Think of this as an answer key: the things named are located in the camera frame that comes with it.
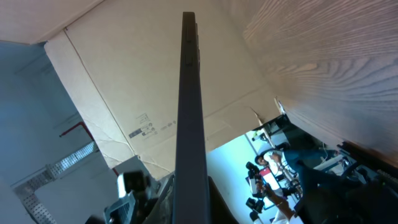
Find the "blue Samsung Galaxy smartphone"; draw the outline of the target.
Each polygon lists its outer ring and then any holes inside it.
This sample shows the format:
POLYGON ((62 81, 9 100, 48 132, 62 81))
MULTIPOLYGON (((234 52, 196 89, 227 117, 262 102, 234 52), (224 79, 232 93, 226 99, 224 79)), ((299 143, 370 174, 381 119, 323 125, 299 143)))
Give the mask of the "blue Samsung Galaxy smartphone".
POLYGON ((173 222, 211 222, 194 12, 182 14, 173 222))

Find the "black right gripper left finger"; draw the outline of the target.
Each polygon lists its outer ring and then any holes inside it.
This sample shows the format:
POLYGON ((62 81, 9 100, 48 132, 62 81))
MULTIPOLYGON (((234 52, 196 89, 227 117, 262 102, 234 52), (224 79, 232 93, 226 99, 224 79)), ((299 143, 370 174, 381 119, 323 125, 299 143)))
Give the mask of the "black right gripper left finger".
POLYGON ((175 176, 171 175, 151 213, 151 223, 171 224, 174 209, 174 182, 175 176))

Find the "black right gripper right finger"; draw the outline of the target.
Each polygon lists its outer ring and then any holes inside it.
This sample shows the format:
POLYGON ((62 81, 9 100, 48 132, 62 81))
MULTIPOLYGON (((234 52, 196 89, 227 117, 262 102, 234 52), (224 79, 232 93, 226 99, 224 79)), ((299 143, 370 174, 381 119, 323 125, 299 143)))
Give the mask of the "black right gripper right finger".
POLYGON ((212 224, 238 224, 213 179, 208 177, 210 193, 210 214, 212 224))

